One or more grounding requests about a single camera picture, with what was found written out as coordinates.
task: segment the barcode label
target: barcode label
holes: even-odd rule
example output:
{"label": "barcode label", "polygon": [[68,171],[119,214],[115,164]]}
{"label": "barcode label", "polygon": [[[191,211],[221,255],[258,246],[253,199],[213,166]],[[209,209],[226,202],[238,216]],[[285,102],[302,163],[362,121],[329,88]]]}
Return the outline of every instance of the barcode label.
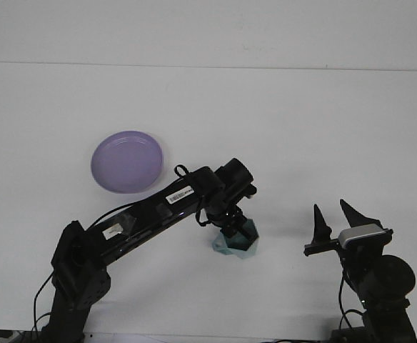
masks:
{"label": "barcode label", "polygon": [[166,197],[166,200],[169,202],[170,205],[172,205],[173,203],[176,203],[178,200],[183,199],[184,197],[187,197],[190,194],[193,194],[194,190],[191,188],[191,186],[186,186],[183,189],[180,189],[179,191],[168,195]]}

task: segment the blue-green object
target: blue-green object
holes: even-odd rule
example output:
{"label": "blue-green object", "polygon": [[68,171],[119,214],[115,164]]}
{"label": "blue-green object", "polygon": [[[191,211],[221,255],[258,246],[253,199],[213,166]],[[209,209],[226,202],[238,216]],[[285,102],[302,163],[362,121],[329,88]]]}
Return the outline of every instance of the blue-green object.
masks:
{"label": "blue-green object", "polygon": [[211,246],[216,252],[225,255],[234,254],[241,259],[246,259],[256,253],[258,240],[259,235],[253,220],[247,219],[242,228],[231,238],[225,237],[220,232]]}

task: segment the white wall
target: white wall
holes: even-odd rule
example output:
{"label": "white wall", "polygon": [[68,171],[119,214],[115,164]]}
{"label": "white wall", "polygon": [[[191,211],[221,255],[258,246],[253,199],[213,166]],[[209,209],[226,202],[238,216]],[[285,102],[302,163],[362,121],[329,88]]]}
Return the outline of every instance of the white wall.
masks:
{"label": "white wall", "polygon": [[417,69],[417,1],[0,1],[0,61]]}

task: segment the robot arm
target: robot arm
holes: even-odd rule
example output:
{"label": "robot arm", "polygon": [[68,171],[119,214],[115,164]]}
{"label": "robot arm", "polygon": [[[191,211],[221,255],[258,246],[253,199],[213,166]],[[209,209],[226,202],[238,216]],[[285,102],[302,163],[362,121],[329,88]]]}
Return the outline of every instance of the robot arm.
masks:
{"label": "robot arm", "polygon": [[383,255],[393,230],[384,229],[377,219],[367,218],[341,200],[350,224],[337,239],[315,205],[313,240],[305,246],[306,256],[335,250],[343,267],[343,277],[361,300],[364,328],[334,330],[329,342],[416,343],[405,298],[415,287],[415,275],[402,259]]}
{"label": "robot arm", "polygon": [[[51,260],[56,292],[42,332],[46,342],[81,342],[91,306],[110,289],[106,267],[190,214],[196,213],[201,225],[221,227],[227,237],[242,232],[247,219],[237,203],[253,196],[256,188],[239,160],[232,159],[215,172],[207,166],[193,172],[177,166],[176,173],[179,179],[168,187],[107,220],[87,230],[72,222],[63,230]],[[202,209],[208,219],[204,223]],[[257,237],[246,238],[253,243]]]}

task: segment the black cable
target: black cable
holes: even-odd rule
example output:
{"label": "black cable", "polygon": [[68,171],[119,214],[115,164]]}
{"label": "black cable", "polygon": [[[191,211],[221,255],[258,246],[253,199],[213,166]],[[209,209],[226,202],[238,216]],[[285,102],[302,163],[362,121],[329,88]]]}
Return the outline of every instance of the black cable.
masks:
{"label": "black cable", "polygon": [[279,339],[278,341],[261,342],[261,343],[282,343],[282,342],[288,342],[288,343],[321,343],[322,341],[312,341],[312,340],[307,340],[307,339]]}
{"label": "black cable", "polygon": [[[363,315],[363,312],[358,311],[357,309],[349,309],[348,311],[345,312],[345,317],[348,313],[356,313],[356,314],[359,314],[360,316]],[[343,316],[340,318],[340,322],[338,323],[339,330],[342,328],[342,322],[343,322]]]}
{"label": "black cable", "polygon": [[37,315],[36,315],[36,305],[37,305],[37,298],[39,297],[39,294],[42,292],[42,289],[46,286],[46,284],[49,283],[50,279],[53,277],[54,272],[51,272],[50,276],[45,280],[45,282],[41,285],[40,289],[37,291],[36,296],[34,297],[34,328],[36,329],[36,338],[37,341],[40,342],[39,338],[39,331],[37,329]]}
{"label": "black cable", "polygon": [[[45,314],[42,314],[39,318],[37,318],[37,322],[39,322],[40,321],[40,319],[42,319],[42,318],[44,318],[44,317],[47,317],[47,316],[49,316],[49,315],[51,315],[51,312],[47,312],[47,313],[45,313]],[[29,339],[32,341],[32,334],[33,334],[33,332],[34,332],[34,327],[32,327],[31,328],[31,330],[29,330],[28,331],[29,332],[29,334],[30,334],[30,337],[29,337]],[[21,340],[20,340],[20,342],[19,343],[23,343],[23,341],[24,341],[24,339],[26,338],[26,331],[23,331],[23,332],[20,332],[20,331],[18,331],[18,333],[20,334],[20,336],[21,336]]]}
{"label": "black cable", "polygon": [[[185,177],[185,175],[182,175],[182,174],[180,174],[180,172],[179,172],[179,168],[180,169],[182,169],[184,172],[185,172],[185,175],[186,174],[189,174],[189,170],[184,166],[184,165],[182,165],[182,164],[179,164],[178,166],[176,166],[175,168],[174,168],[174,171],[175,171],[175,174],[177,174],[177,176],[179,177],[177,180],[175,180],[174,182],[172,182],[171,183],[171,185],[172,184],[175,184],[176,182],[178,182],[178,181],[180,181],[181,179],[183,179],[184,177]],[[126,208],[126,207],[130,207],[130,206],[132,206],[132,205],[134,205],[136,202],[130,202],[129,204],[125,204],[125,205],[121,205],[121,206],[118,206],[117,208],[115,208],[115,209],[111,209],[110,211],[108,211],[107,213],[104,213],[104,214],[102,214],[98,219],[96,219],[96,221],[94,221],[94,223],[93,224],[91,224],[90,226],[89,226],[89,228],[88,229],[90,229],[90,228],[92,228],[94,225],[96,225],[96,224],[98,224],[102,219],[104,219],[105,217],[107,217],[108,215],[110,215],[110,214],[112,214],[112,213],[114,213],[114,212],[116,212],[116,211],[119,211],[120,209],[124,209],[124,208]]]}
{"label": "black cable", "polygon": [[129,204],[121,205],[121,206],[118,206],[115,209],[111,209],[110,211],[108,211],[107,213],[102,214],[98,219],[96,219],[96,221],[93,224],[91,224],[88,229],[92,228],[94,225],[96,225],[97,223],[99,223],[102,219],[104,219],[108,215],[110,215],[110,214],[112,214],[112,213],[114,213],[116,211],[119,211],[120,209],[124,209],[125,207],[130,207],[130,206],[132,206],[134,204],[135,204],[135,202],[130,202]]}
{"label": "black cable", "polygon": [[342,319],[345,319],[346,324],[348,327],[353,330],[353,327],[351,326],[350,321],[346,317],[346,313],[343,310],[342,305],[342,289],[343,289],[343,283],[345,282],[345,271],[342,272],[342,280],[340,281],[340,287],[338,288],[338,306],[340,307],[340,311],[342,312]]}

